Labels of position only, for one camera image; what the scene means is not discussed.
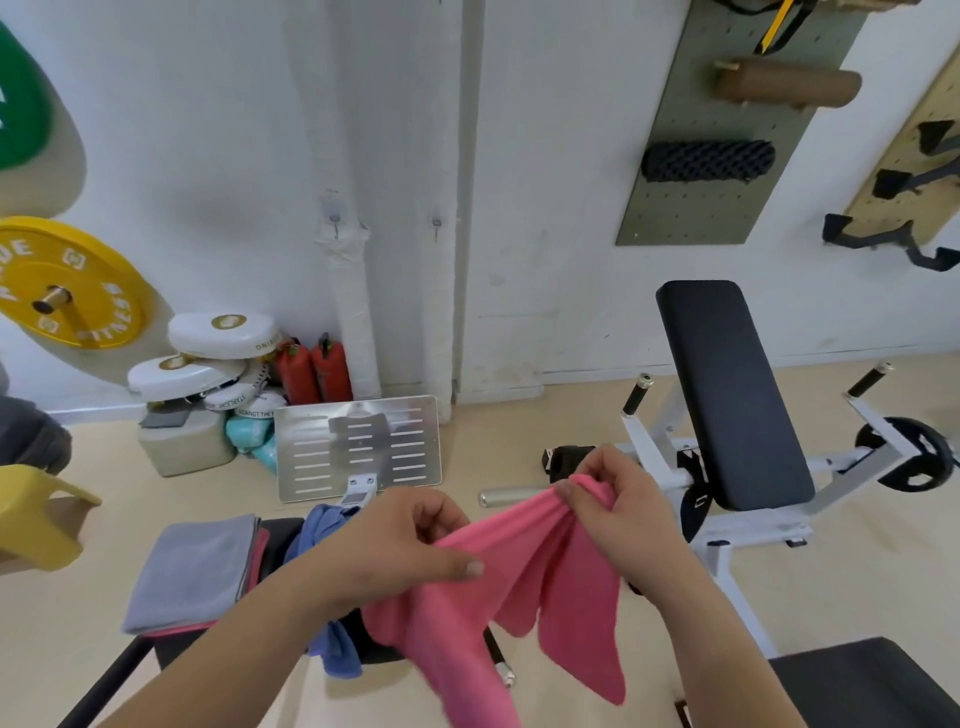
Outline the person's left hand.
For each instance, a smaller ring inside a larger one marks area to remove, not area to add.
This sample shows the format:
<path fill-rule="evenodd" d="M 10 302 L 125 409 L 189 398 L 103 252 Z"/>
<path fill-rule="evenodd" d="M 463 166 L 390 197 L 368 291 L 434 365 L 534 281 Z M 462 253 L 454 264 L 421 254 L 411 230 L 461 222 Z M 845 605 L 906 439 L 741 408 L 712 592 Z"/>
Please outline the person's left hand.
<path fill-rule="evenodd" d="M 405 581 L 409 553 L 461 552 L 438 545 L 438 541 L 469 524 L 465 512 L 442 491 L 390 488 L 311 550 L 312 569 L 323 598 L 351 610 L 430 584 Z"/>

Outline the person's right hand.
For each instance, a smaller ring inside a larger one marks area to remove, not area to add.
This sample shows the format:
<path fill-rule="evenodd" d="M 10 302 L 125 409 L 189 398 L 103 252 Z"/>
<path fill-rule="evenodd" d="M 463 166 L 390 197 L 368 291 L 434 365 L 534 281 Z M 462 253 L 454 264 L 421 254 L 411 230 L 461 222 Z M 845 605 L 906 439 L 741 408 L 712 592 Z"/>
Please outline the person's right hand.
<path fill-rule="evenodd" d="M 710 582 L 658 483 L 621 449 L 594 448 L 564 480 L 580 484 L 601 502 L 601 524 L 585 531 L 643 595 L 671 596 Z"/>

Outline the pink towel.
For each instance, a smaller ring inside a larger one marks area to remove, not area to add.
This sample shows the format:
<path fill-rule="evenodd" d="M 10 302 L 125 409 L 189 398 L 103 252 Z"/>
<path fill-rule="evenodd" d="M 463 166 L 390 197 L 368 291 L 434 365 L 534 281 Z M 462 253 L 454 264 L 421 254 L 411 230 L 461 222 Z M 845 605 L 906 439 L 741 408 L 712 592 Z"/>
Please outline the pink towel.
<path fill-rule="evenodd" d="M 267 531 L 267 529 L 263 526 L 259 527 L 253 541 L 251 555 L 249 558 L 249 562 L 247 564 L 246 580 L 239 592 L 240 598 L 243 598 L 253 588 L 256 588 L 258 586 L 259 570 L 262 565 L 263 556 L 264 556 L 264 553 L 266 552 L 269 541 L 270 541 L 270 534 Z M 192 632 L 197 632 L 199 630 L 208 629 L 212 625 L 215 625 L 216 622 L 217 622 L 217 619 L 214 618 L 212 620 L 204 621 L 204 622 L 175 625 L 171 627 L 153 629 L 148 632 L 140 633 L 139 636 L 146 637 L 146 638 L 162 638 L 162 637 L 192 633 Z"/>
<path fill-rule="evenodd" d="M 419 670 L 452 728 L 522 728 L 486 646 L 490 624 L 517 638 L 536 630 L 553 664 L 608 703 L 624 703 L 621 577 L 555 491 L 463 527 L 437 547 L 477 556 L 483 574 L 410 588 L 367 604 L 362 619 L 375 642 Z"/>

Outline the blue towel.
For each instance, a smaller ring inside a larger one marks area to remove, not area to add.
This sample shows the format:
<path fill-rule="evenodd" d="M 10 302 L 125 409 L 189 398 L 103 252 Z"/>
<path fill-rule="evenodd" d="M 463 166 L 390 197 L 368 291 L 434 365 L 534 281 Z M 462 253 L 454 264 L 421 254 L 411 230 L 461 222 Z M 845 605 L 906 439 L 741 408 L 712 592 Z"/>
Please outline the blue towel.
<path fill-rule="evenodd" d="M 353 505 L 318 505 L 304 520 L 294 540 L 289 544 L 283 558 L 283 565 L 302 556 L 342 528 L 361 511 Z M 340 680 L 353 680 L 362 676 L 363 666 L 354 645 L 353 638 L 340 619 L 329 620 L 308 644 L 307 654 L 318 657 L 328 677 Z"/>

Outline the slotted metal plate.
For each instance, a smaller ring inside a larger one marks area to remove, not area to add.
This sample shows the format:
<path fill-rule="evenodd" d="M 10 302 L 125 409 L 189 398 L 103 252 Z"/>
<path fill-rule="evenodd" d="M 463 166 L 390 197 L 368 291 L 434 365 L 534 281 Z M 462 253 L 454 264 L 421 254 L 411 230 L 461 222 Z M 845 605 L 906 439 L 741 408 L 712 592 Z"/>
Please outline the slotted metal plate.
<path fill-rule="evenodd" d="M 287 406 L 275 410 L 273 428 L 282 504 L 443 482 L 438 404 L 430 394 Z"/>

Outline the black back pad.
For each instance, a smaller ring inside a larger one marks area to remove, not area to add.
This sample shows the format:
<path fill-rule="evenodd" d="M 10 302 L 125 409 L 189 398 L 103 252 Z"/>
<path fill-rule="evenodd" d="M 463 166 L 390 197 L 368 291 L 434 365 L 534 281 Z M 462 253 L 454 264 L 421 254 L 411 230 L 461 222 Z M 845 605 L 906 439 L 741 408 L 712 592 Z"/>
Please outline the black back pad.
<path fill-rule="evenodd" d="M 810 503 L 810 468 L 738 285 L 668 281 L 655 299 L 714 501 L 733 512 Z"/>

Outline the folded pink towel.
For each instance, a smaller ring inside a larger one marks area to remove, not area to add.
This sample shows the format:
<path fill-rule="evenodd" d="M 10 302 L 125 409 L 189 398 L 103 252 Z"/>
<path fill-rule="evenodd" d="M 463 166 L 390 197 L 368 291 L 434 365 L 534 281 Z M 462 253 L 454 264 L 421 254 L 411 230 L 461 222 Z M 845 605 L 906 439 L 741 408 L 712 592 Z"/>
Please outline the folded pink towel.
<path fill-rule="evenodd" d="M 240 598 L 243 598 L 253 588 L 256 588 L 258 586 L 259 570 L 262 565 L 263 556 L 264 556 L 264 553 L 266 552 L 269 541 L 270 541 L 270 534 L 267 531 L 267 529 L 263 526 L 259 527 L 253 541 L 251 555 L 249 558 L 249 562 L 247 564 L 246 580 L 239 592 Z M 162 637 L 192 633 L 192 632 L 197 632 L 199 630 L 208 629 L 212 625 L 215 625 L 216 622 L 217 622 L 217 619 L 214 618 L 212 620 L 204 621 L 204 622 L 175 625 L 171 627 L 153 629 L 148 632 L 140 633 L 139 636 L 146 637 L 146 638 L 162 638 Z"/>

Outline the small white disc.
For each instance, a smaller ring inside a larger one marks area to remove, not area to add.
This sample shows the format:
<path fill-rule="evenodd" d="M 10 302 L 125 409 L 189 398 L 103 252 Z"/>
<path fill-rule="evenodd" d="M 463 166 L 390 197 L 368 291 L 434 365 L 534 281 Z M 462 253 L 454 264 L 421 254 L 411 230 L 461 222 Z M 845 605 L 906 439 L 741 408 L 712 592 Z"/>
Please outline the small white disc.
<path fill-rule="evenodd" d="M 203 393 L 201 401 L 207 410 L 230 411 L 252 403 L 262 391 L 263 386 L 262 382 L 237 380 L 227 386 Z"/>
<path fill-rule="evenodd" d="M 275 412 L 288 406 L 288 401 L 282 389 L 268 387 L 259 391 L 254 397 L 240 404 L 233 409 L 233 415 L 236 417 L 270 420 L 275 417 Z"/>

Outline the white wrapped pipe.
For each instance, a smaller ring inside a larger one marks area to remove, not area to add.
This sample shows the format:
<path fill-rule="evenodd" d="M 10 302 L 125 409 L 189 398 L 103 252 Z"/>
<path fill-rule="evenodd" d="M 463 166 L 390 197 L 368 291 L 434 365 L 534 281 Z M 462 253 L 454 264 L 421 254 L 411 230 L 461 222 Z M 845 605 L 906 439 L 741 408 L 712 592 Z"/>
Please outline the white wrapped pipe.
<path fill-rule="evenodd" d="M 358 400 L 379 399 L 382 389 L 365 257 L 370 231 L 365 224 L 341 215 L 341 239 L 330 240 L 325 230 L 327 218 L 319 222 L 315 242 L 329 269 L 352 392 Z"/>

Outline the grey pegboard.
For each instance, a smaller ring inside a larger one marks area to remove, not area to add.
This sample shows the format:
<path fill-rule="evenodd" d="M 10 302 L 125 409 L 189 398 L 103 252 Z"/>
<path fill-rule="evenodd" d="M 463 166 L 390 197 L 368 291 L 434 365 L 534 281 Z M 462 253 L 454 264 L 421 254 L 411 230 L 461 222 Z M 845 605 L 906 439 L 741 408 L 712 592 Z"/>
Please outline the grey pegboard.
<path fill-rule="evenodd" d="M 866 22 L 840 0 L 797 0 L 764 53 L 762 41 L 784 0 L 690 0 L 645 151 L 666 141 L 767 140 L 776 151 L 768 174 L 735 180 L 652 183 L 638 170 L 616 245 L 742 245 L 817 111 L 732 103 L 714 97 L 715 61 L 765 57 L 842 69 Z"/>

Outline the black seat pad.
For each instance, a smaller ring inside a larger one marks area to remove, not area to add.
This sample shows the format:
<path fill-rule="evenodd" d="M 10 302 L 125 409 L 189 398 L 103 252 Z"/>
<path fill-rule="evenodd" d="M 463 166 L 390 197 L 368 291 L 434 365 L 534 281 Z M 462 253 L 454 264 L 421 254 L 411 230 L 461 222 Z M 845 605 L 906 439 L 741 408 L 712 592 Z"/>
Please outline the black seat pad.
<path fill-rule="evenodd" d="M 774 658 L 807 728 L 960 728 L 957 703 L 887 637 Z"/>

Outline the black weight plate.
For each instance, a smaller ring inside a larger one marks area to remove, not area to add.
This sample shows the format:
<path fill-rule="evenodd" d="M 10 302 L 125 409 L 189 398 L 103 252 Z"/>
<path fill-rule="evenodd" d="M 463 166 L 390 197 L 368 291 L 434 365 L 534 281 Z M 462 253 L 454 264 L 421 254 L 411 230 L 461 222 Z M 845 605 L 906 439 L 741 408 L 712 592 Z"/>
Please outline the black weight plate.
<path fill-rule="evenodd" d="M 956 466 L 948 440 L 918 419 L 888 417 L 886 422 L 918 449 L 918 455 L 885 473 L 878 483 L 906 494 L 924 493 L 946 484 Z"/>

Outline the black ridged foam roller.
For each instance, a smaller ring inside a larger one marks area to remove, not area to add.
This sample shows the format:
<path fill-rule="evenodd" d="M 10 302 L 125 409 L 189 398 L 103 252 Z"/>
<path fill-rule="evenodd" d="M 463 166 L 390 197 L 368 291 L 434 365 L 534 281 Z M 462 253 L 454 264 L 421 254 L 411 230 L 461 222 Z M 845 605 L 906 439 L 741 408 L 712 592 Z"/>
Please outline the black ridged foam roller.
<path fill-rule="evenodd" d="M 640 175 L 652 184 L 749 184 L 768 174 L 776 158 L 776 148 L 767 140 L 656 142 L 644 152 Z"/>

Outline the wooden pegboard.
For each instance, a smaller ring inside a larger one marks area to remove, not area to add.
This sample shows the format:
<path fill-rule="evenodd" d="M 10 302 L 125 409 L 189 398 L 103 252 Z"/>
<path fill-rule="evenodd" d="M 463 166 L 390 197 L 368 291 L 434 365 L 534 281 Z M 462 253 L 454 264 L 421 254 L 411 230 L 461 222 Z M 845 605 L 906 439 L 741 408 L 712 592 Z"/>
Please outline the wooden pegboard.
<path fill-rule="evenodd" d="M 883 168 L 922 173 L 960 155 L 960 151 L 953 151 L 925 156 L 919 150 L 918 125 L 945 119 L 956 120 L 957 127 L 960 127 L 960 43 L 846 208 L 846 215 L 853 218 L 846 228 L 848 233 L 865 237 L 892 230 L 912 220 L 914 238 L 923 246 L 932 242 L 943 226 L 960 213 L 960 177 L 956 176 L 926 185 L 919 194 L 902 192 L 893 200 L 881 200 L 871 195 L 876 173 Z"/>

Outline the white frame weight machine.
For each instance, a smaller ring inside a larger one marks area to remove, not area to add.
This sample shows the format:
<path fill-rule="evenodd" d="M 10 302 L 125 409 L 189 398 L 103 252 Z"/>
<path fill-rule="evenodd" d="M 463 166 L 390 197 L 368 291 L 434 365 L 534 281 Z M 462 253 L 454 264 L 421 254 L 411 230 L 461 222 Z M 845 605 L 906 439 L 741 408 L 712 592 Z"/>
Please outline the white frame weight machine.
<path fill-rule="evenodd" d="M 854 448 L 806 459 L 811 475 L 830 473 L 829 482 L 806 504 L 776 509 L 711 515 L 718 504 L 707 483 L 697 438 L 677 438 L 675 431 L 690 413 L 680 384 L 670 390 L 651 428 L 638 417 L 643 397 L 653 378 L 642 373 L 630 392 L 621 419 L 630 444 L 618 448 L 647 470 L 674 506 L 685 540 L 715 583 L 726 595 L 767 658 L 779 657 L 773 641 L 738 586 L 731 571 L 737 548 L 783 542 L 790 548 L 807 544 L 812 534 L 810 520 L 840 503 L 870 481 L 918 455 L 918 448 L 894 429 L 863 400 L 863 395 L 893 370 L 887 362 L 870 369 L 843 394 L 846 403 L 864 425 Z"/>

